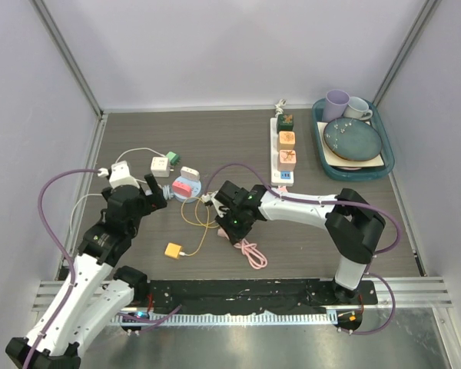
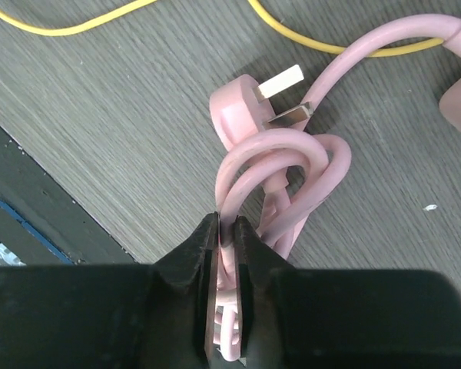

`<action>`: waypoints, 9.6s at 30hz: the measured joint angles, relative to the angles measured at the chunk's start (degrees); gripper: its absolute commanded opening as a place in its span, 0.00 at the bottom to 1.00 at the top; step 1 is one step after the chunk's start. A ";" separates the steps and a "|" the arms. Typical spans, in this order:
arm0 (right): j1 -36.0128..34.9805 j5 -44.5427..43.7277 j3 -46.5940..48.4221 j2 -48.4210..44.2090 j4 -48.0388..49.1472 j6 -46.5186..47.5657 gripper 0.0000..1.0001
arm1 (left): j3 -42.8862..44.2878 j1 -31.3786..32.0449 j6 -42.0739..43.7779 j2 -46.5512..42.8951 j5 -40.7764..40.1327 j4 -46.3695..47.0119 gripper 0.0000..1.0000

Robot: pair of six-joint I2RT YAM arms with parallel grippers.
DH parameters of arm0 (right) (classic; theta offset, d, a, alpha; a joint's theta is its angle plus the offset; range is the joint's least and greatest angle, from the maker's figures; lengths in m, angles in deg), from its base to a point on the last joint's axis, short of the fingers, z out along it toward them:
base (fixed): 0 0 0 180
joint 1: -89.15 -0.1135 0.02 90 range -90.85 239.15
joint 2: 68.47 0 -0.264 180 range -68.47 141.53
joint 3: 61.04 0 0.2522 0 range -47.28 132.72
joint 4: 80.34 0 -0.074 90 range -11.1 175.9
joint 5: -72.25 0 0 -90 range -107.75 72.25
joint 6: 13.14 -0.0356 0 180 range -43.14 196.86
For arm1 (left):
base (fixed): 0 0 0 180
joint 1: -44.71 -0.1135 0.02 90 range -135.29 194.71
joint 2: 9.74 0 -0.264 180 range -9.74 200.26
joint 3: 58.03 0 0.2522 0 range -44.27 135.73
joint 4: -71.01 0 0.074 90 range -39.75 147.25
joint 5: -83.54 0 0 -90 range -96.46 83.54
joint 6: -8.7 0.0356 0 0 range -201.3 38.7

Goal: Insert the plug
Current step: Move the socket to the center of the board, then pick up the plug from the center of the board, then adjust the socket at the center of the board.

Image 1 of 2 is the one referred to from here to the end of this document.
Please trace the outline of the white cube socket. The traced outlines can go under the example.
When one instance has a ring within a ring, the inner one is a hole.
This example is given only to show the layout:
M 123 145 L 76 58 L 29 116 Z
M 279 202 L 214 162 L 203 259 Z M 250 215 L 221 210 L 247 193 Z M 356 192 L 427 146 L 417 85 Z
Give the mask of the white cube socket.
M 171 163 L 168 157 L 153 157 L 150 166 L 151 173 L 156 178 L 168 178 L 171 174 Z

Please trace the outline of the red pink charger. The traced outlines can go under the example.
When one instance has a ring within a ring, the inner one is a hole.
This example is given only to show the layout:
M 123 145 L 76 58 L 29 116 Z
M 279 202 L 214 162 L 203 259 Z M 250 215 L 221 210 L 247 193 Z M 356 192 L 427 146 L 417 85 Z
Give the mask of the red pink charger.
M 174 192 L 175 195 L 185 197 L 185 198 L 189 198 L 192 194 L 191 186 L 182 181 L 174 181 L 172 183 L 172 191 Z

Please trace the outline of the white charger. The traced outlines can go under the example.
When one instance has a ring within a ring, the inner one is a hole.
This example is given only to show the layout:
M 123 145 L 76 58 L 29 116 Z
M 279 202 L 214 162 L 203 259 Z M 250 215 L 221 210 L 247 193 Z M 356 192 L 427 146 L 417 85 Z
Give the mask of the white charger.
M 181 177 L 189 181 L 200 181 L 200 173 L 196 169 L 183 166 L 181 168 Z

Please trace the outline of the white multicolour power strip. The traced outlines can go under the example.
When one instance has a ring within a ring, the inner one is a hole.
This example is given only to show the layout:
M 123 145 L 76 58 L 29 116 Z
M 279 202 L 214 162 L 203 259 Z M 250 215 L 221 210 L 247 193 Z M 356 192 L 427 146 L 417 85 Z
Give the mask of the white multicolour power strip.
M 285 99 L 275 104 L 275 113 L 269 124 L 270 183 L 277 187 L 294 185 L 294 169 L 297 165 L 294 116 L 284 112 L 285 105 Z

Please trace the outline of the pink cube socket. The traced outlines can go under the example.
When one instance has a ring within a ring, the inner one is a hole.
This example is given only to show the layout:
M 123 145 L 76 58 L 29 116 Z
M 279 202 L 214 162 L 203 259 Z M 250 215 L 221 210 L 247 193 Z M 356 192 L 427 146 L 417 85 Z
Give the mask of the pink cube socket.
M 294 171 L 297 164 L 297 154 L 295 150 L 281 150 L 278 152 L 277 170 Z

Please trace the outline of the orange cube socket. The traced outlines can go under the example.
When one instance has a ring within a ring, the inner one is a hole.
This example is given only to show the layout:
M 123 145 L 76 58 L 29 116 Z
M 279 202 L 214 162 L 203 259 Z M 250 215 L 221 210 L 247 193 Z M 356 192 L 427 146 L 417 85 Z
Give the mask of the orange cube socket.
M 280 131 L 277 136 L 277 150 L 294 150 L 296 137 L 293 131 Z

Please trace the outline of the dark green cube socket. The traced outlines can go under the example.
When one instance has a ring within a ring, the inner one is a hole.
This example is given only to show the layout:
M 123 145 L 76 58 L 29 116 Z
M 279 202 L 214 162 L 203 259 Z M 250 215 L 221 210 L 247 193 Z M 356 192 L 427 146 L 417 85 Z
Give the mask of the dark green cube socket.
M 280 114 L 277 116 L 277 132 L 293 130 L 294 116 L 292 114 Z

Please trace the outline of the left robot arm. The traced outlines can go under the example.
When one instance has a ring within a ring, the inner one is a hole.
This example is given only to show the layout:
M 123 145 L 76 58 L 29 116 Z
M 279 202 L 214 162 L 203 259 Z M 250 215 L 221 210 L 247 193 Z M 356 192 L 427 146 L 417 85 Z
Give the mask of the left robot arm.
M 117 268 L 138 234 L 141 219 L 165 208 L 167 201 L 152 174 L 146 194 L 122 165 L 101 170 L 110 185 L 102 192 L 107 207 L 89 228 L 69 274 L 41 320 L 24 337 L 12 338 L 5 352 L 18 368 L 78 368 L 104 326 L 125 306 L 141 306 L 148 297 L 146 274 Z

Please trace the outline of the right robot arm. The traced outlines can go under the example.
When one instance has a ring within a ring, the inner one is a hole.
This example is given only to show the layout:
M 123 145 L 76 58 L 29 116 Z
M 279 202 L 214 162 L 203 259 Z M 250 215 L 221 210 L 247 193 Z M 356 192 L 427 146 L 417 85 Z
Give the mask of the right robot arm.
M 342 304 L 360 293 L 360 281 L 386 226 L 379 212 L 348 188 L 339 195 L 313 196 L 262 184 L 248 191 L 225 181 L 204 202 L 215 208 L 215 221 L 233 244 L 243 241 L 256 221 L 290 221 L 326 231 L 340 253 L 331 292 Z

